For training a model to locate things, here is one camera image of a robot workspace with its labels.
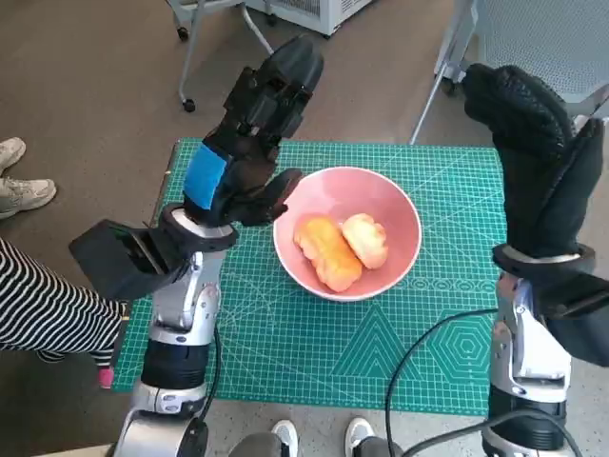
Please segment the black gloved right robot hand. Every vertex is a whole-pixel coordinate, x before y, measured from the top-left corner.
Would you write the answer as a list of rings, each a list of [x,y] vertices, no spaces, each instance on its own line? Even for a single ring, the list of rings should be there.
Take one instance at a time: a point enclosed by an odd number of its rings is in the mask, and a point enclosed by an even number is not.
[[[516,66],[473,64],[462,88],[465,113],[489,128],[501,160],[508,246],[531,258],[580,253],[602,172],[602,121],[576,129],[564,101]]]

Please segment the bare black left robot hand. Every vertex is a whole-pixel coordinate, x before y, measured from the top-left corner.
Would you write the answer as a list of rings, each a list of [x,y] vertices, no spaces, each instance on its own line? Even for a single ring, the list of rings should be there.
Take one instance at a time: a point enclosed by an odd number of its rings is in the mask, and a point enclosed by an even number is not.
[[[192,157],[184,207],[209,227],[265,225],[281,216],[299,169],[277,172],[280,144],[301,125],[324,59],[306,35],[288,40],[258,69],[243,69],[225,115]]]

